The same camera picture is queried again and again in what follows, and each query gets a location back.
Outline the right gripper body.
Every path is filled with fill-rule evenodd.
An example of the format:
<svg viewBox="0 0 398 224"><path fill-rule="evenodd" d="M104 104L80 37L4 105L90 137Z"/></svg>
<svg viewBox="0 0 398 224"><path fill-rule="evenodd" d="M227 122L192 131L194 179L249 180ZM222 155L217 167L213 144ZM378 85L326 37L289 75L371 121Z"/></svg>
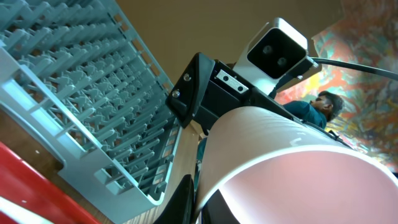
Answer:
<svg viewBox="0 0 398 224"><path fill-rule="evenodd" d="M292 121L299 120L226 64L201 52L193 56L165 104L181 127L195 121L204 131L210 130L225 113L243 106L256 106Z"/></svg>

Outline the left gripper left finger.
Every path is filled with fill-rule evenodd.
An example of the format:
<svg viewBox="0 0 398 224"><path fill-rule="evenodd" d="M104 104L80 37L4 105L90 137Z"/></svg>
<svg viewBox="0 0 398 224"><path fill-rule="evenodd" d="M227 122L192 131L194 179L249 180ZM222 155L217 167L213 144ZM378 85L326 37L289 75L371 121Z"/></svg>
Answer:
<svg viewBox="0 0 398 224"><path fill-rule="evenodd" d="M163 212L154 224L190 224L194 204L192 176L183 176Z"/></svg>

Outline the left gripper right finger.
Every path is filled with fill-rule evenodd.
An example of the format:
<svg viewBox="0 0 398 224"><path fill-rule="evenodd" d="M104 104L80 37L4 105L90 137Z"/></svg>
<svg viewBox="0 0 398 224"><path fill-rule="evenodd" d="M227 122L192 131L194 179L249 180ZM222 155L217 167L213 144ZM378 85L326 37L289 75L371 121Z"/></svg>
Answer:
<svg viewBox="0 0 398 224"><path fill-rule="evenodd" d="M219 190L202 208L201 221L203 224L239 224Z"/></svg>

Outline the pink plastic cup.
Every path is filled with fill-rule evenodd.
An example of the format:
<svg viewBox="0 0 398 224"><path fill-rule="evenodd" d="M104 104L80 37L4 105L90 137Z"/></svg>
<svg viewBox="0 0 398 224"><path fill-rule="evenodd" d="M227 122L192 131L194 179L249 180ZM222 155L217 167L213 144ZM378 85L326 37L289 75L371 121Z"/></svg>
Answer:
<svg viewBox="0 0 398 224"><path fill-rule="evenodd" d="M397 178L386 166L252 106L210 130L195 212L216 192L240 223L397 222Z"/></svg>

